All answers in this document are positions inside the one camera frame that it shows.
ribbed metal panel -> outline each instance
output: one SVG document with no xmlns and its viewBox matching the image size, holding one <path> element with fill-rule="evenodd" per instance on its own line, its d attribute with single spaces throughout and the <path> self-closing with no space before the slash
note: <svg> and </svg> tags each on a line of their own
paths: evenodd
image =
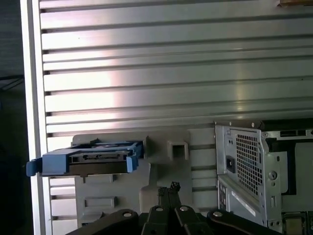
<svg viewBox="0 0 313 235">
<path fill-rule="evenodd" d="M 313 114 L 313 8 L 273 0 L 32 3 L 41 154 L 81 133 Z M 206 185 L 211 173 L 196 173 L 194 184 Z M 64 194 L 51 203 L 43 179 L 45 229 L 60 235 L 75 228 L 74 183 L 53 180 L 60 184 L 51 193 Z M 215 198 L 197 193 L 199 202 Z M 58 199 L 67 201 L 58 207 Z"/>
</svg>

horizontal groove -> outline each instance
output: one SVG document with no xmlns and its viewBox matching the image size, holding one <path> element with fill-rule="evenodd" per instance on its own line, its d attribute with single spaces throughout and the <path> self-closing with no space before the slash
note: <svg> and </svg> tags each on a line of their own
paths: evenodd
<svg viewBox="0 0 313 235">
<path fill-rule="evenodd" d="M 289 38 L 312 36 L 309 25 L 313 19 L 255 21 L 241 23 L 212 23 L 101 29 L 42 34 L 42 49 L 66 49 L 74 47 L 114 47 L 117 45 L 161 45 L 187 42 L 221 42 L 244 39 Z"/>
<path fill-rule="evenodd" d="M 187 88 L 187 87 L 202 87 L 202 86 L 222 86 L 231 84 L 260 84 L 271 82 L 293 82 L 293 81 L 312 81 L 312 76 L 302 77 L 279 77 L 279 78 L 261 78 L 261 79 L 245 79 L 245 80 L 225 80 L 225 81 L 209 81 L 209 82 L 190 82 L 190 83 L 173 83 L 173 84 L 153 84 L 142 86 L 120 86 L 120 87 L 107 87 L 107 88 L 90 88 L 90 89 L 77 89 L 77 90 L 62 90 L 50 91 L 49 95 L 62 95 L 62 94 L 79 94 L 79 93 L 97 93 L 97 92 L 114 92 L 114 91 L 139 91 L 151 89 L 172 89 L 172 88 Z"/>
<path fill-rule="evenodd" d="M 313 42 L 312 45 L 303 45 L 303 46 L 289 46 L 289 47 L 256 47 L 256 48 L 234 48 L 234 49 L 211 49 L 211 50 L 188 50 L 188 51 L 182 51 L 182 52 L 152 52 L 152 53 L 145 53 L 145 54 L 132 54 L 132 55 L 117 55 L 117 56 L 94 56 L 94 57 L 81 57 L 79 59 L 72 58 L 72 59 L 64 59 L 62 58 L 64 55 L 66 56 L 67 53 L 75 53 L 75 51 L 61 51 L 57 53 L 53 53 L 53 51 L 50 51 L 46 55 L 59 55 L 60 58 L 58 60 L 48 59 L 44 55 L 44 63 L 62 63 L 62 62 L 77 62 L 77 61 L 93 61 L 93 60 L 110 60 L 110 59 L 125 59 L 125 58 L 140 58 L 140 57 L 147 57 L 147 56 L 173 56 L 173 55 L 194 55 L 194 54 L 205 54 L 205 53 L 236 53 L 236 52 L 260 52 L 260 51 L 276 51 L 276 50 L 294 50 L 294 49 L 311 49 L 313 48 Z M 86 49 L 84 51 L 81 51 L 77 49 L 76 53 L 93 53 L 93 49 Z M 105 53 L 106 50 L 99 50 L 99 53 Z"/>
<path fill-rule="evenodd" d="M 156 127 L 138 127 L 138 128 L 116 128 L 116 129 L 109 129 L 109 130 L 88 130 L 88 131 L 71 131 L 71 132 L 56 132 L 56 133 L 49 133 L 49 137 L 67 137 L 67 136 L 75 136 L 75 135 L 82 135 L 82 134 L 104 134 L 104 133 L 116 133 L 116 132 L 136 132 L 136 131 L 160 131 L 160 130 L 189 130 L 189 129 L 196 129 L 196 125 L 172 125 L 172 126 L 156 126 Z M 199 129 L 207 128 L 207 124 L 197 125 Z"/>
<path fill-rule="evenodd" d="M 189 146 L 189 150 L 201 150 L 201 149 L 215 149 L 215 144 L 205 144 L 205 145 L 192 145 Z"/>
<path fill-rule="evenodd" d="M 274 20 L 292 20 L 292 19 L 308 19 L 312 18 L 313 14 L 299 14 L 299 15 L 282 15 L 282 16 L 257 16 L 257 17 L 236 17 L 236 18 L 219 18 L 219 19 L 198 19 L 198 20 L 181 20 L 170 22 L 142 22 L 142 23 L 112 23 L 102 25 L 86 25 L 73 27 L 59 27 L 59 28 L 42 28 L 45 33 L 55 32 L 72 32 L 72 31 L 87 31 L 99 29 L 122 29 L 135 27 L 154 27 L 154 26 L 168 26 L 168 25 L 187 25 L 190 24 L 216 24 L 216 23 L 236 23 L 236 22 L 252 22 L 252 21 L 274 21 Z"/>
<path fill-rule="evenodd" d="M 266 103 L 281 103 L 281 102 L 301 102 L 301 101 L 312 101 L 313 96 L 306 97 L 295 97 L 295 98 L 276 98 L 276 99 L 251 99 L 251 100 L 234 100 L 234 101 L 217 101 L 217 102 L 208 102 L 208 103 L 199 103 L 199 104 L 182 104 L 182 105 L 161 105 L 161 106 L 141 106 L 141 107 L 129 107 L 129 108 L 109 108 L 109 109 L 93 109 L 93 113 L 109 113 L 115 111 L 125 111 L 125 112 L 134 112 L 134 111 L 154 111 L 154 110 L 170 110 L 170 109 L 179 109 L 179 108 L 192 108 L 195 107 L 214 107 L 214 106 L 224 106 L 224 105 L 246 105 L 246 104 L 262 104 Z M 47 116 L 62 116 L 62 115 L 79 115 L 90 113 L 90 110 L 79 110 L 79 111 L 59 111 L 47 113 Z"/>
<path fill-rule="evenodd" d="M 64 216 L 53 216 L 52 220 L 71 220 L 71 219 L 77 219 L 74 215 L 64 215 Z"/>
<path fill-rule="evenodd" d="M 211 186 L 211 187 L 195 187 L 192 188 L 193 192 L 204 192 L 204 191 L 216 191 L 217 187 L 216 186 Z"/>
<path fill-rule="evenodd" d="M 107 9 L 107 8 L 121 8 L 121 7 L 141 7 L 141 6 L 158 6 L 158 5 L 177 5 L 177 4 L 195 4 L 195 3 L 209 3 L 209 2 L 230 2 L 230 1 L 242 1 L 242 0 L 128 0 L 120 1 L 107 1 L 107 0 L 94 0 L 91 3 L 81 3 L 82 1 L 67 1 L 72 2 L 71 4 L 59 4 L 62 2 L 60 0 L 54 0 L 50 2 L 55 2 L 54 6 L 52 4 L 47 4 L 48 0 L 42 0 L 40 2 L 40 8 L 46 12 L 59 12 L 59 11 L 75 11 L 75 10 L 93 10 L 93 9 Z"/>
<path fill-rule="evenodd" d="M 233 112 L 230 112 L 230 111 L 225 111 L 225 112 L 211 112 L 211 113 L 206 113 L 205 116 L 203 116 L 204 118 L 207 119 L 207 122 L 211 122 L 213 121 L 214 119 L 216 118 L 224 118 L 224 119 L 229 119 L 229 117 L 231 117 L 230 119 L 243 119 L 243 118 L 247 118 L 247 117 L 257 117 L 258 114 L 262 115 L 262 114 L 278 114 L 278 113 L 281 113 L 282 115 L 284 114 L 287 114 L 287 113 L 293 113 L 294 115 L 296 114 L 303 114 L 305 112 L 308 112 L 308 114 L 312 113 L 313 109 L 312 107 L 304 107 L 304 108 L 295 108 L 295 105 L 296 103 L 291 106 L 290 108 L 285 108 L 285 109 L 273 109 L 273 110 L 267 110 L 267 109 L 261 109 L 261 110 L 256 110 L 256 109 L 253 109 L 253 110 L 248 110 L 248 111 L 233 111 Z M 199 117 L 199 114 L 196 114 L 194 116 L 190 116 L 190 114 L 181 114 L 181 115 L 170 115 L 170 116 L 159 116 L 157 119 L 156 117 L 152 118 L 150 116 L 147 116 L 147 117 L 136 117 L 134 116 L 133 118 L 115 118 L 115 119 L 105 119 L 105 118 L 100 118 L 100 119 L 94 119 L 94 120 L 88 120 L 88 119 L 84 119 L 84 120 L 81 120 L 81 121 L 70 121 L 69 118 L 66 118 L 67 121 L 61 121 L 62 119 L 60 119 L 60 121 L 58 122 L 52 122 L 50 123 L 49 125 L 51 126 L 59 126 L 59 125 L 62 125 L 62 124 L 88 124 L 88 123 L 104 123 L 104 122 L 110 122 L 111 124 L 118 124 L 119 122 L 123 124 L 123 122 L 125 121 L 134 121 L 133 124 L 136 125 L 136 123 L 138 123 L 138 121 L 140 120 L 156 120 L 158 121 L 158 119 L 161 119 L 162 121 L 165 121 L 165 120 L 172 120 L 172 118 L 188 118 L 188 119 L 191 119 L 191 118 L 197 118 Z M 196 148 L 206 148 L 206 147 L 209 147 L 209 146 L 196 146 Z"/>
<path fill-rule="evenodd" d="M 149 69 L 149 68 L 168 68 L 168 67 L 181 67 L 181 66 L 197 66 L 197 65 L 222 65 L 222 64 L 237 64 L 237 63 L 255 63 L 255 62 L 280 62 L 287 60 L 312 60 L 313 55 L 291 55 L 291 56 L 273 56 L 273 57 L 260 57 L 260 58 L 238 58 L 238 59 L 220 59 L 220 60 L 200 60 L 200 61 L 183 61 L 183 62 L 167 62 L 167 63 L 150 63 L 150 64 L 133 64 L 133 65 L 116 65 L 116 66 L 99 66 L 99 67 L 87 67 L 81 69 L 63 69 L 62 72 L 78 72 L 94 71 L 99 69 L 100 71 L 115 71 L 126 69 Z"/>
<path fill-rule="evenodd" d="M 246 112 L 225 112 L 225 113 L 215 113 L 209 116 L 212 119 L 251 119 L 251 118 L 263 118 L 264 115 L 270 116 L 272 115 L 272 118 L 270 119 L 277 119 L 281 118 L 282 115 L 284 115 L 285 118 L 294 118 L 297 117 L 299 114 L 307 114 L 305 117 L 302 118 L 309 118 L 313 115 L 313 108 L 306 108 L 306 109 L 276 109 L 276 110 L 259 110 L 259 111 L 246 111 Z M 293 114 L 291 117 L 285 116 L 286 114 Z"/>
<path fill-rule="evenodd" d="M 212 121 L 208 120 L 206 124 L 195 123 L 194 125 L 192 125 L 192 128 L 189 128 L 189 129 L 195 130 L 195 129 L 213 128 L 213 127 L 215 127 L 215 124 Z"/>
<path fill-rule="evenodd" d="M 76 199 L 75 194 L 66 194 L 66 195 L 53 195 L 51 196 L 52 200 L 59 200 L 59 199 Z"/>
<path fill-rule="evenodd" d="M 142 106 L 163 106 L 167 104 L 183 105 L 219 101 L 235 101 L 239 100 L 258 100 L 264 99 L 282 99 L 282 98 L 301 98 L 311 96 L 312 91 L 310 87 L 313 81 L 292 81 L 285 82 L 283 89 L 282 83 L 276 82 L 261 83 L 258 86 L 255 84 L 244 84 L 239 87 L 233 85 L 224 86 L 202 86 L 202 87 L 188 87 L 179 89 L 153 89 L 143 91 L 123 91 L 123 92 L 99 92 L 99 93 L 84 93 L 84 94 L 65 94 L 65 95 L 52 95 L 45 98 L 46 111 L 68 111 L 68 110 L 92 110 L 106 109 L 116 107 L 142 107 Z M 113 97 L 118 97 L 117 100 L 112 102 Z M 101 99 L 111 99 L 111 102 L 101 102 Z"/>
<path fill-rule="evenodd" d="M 216 165 L 206 165 L 206 166 L 192 166 L 191 171 L 196 170 L 216 170 Z"/>
<path fill-rule="evenodd" d="M 75 184 L 59 184 L 59 185 L 54 185 L 54 184 L 50 184 L 50 188 L 59 188 L 59 189 L 62 189 L 62 188 L 68 188 L 68 187 L 75 187 Z"/>
<path fill-rule="evenodd" d="M 79 123 L 69 123 L 69 124 L 51 124 L 47 126 L 47 132 L 50 134 L 58 133 L 69 133 L 69 132 L 79 132 L 79 131 L 97 131 L 99 130 L 105 130 L 106 132 L 112 132 L 113 130 L 125 130 L 125 131 L 131 131 L 134 129 L 142 130 L 142 129 L 149 129 L 149 128 L 160 128 L 165 126 L 173 126 L 176 123 L 180 123 L 181 126 L 186 126 L 191 123 L 204 123 L 203 125 L 207 127 L 205 123 L 209 122 L 209 120 L 213 120 L 217 117 L 228 117 L 233 116 L 236 117 L 236 119 L 239 119 L 241 116 L 248 116 L 249 114 L 257 116 L 258 114 L 262 115 L 264 113 L 273 114 L 287 114 L 287 113 L 293 113 L 295 114 L 301 114 L 307 112 L 307 114 L 313 112 L 312 108 L 306 108 L 306 109 L 275 109 L 275 110 L 261 110 L 261 111 L 249 111 L 249 112 L 233 112 L 233 113 L 221 113 L 221 114 L 212 114 L 211 116 L 188 116 L 188 117 L 168 117 L 168 118 L 147 118 L 145 121 L 141 122 L 140 120 L 137 120 L 134 118 L 131 121 L 105 121 L 105 120 L 97 120 L 93 122 L 79 122 Z M 196 146 L 195 149 L 201 149 L 201 148 L 207 148 L 207 147 L 213 147 L 213 146 Z"/>
<path fill-rule="evenodd" d="M 139 43 L 139 44 L 122 44 L 122 45 L 100 45 L 88 47 L 74 47 L 74 48 L 54 48 L 43 49 L 43 54 L 48 52 L 60 51 L 75 51 L 82 49 L 130 49 L 142 47 L 169 47 L 169 46 L 188 46 L 188 45 L 202 45 L 202 44 L 220 44 L 220 43 L 244 43 L 244 42 L 262 42 L 262 41 L 277 41 L 277 40 L 301 40 L 313 39 L 313 34 L 298 34 L 298 35 L 282 35 L 282 36 L 266 36 L 266 37 L 246 37 L 246 38 L 227 38 L 227 39 L 208 39 L 208 40 L 189 40 L 180 42 L 161 42 L 161 43 Z"/>
</svg>

ventilation grille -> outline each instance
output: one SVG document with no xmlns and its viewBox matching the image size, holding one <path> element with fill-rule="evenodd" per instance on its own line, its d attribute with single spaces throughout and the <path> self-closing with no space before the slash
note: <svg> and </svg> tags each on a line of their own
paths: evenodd
<svg viewBox="0 0 313 235">
<path fill-rule="evenodd" d="M 258 196 L 258 185 L 263 183 L 262 170 L 258 167 L 261 163 L 259 146 L 255 137 L 236 137 L 238 181 L 255 196 Z"/>
</svg>

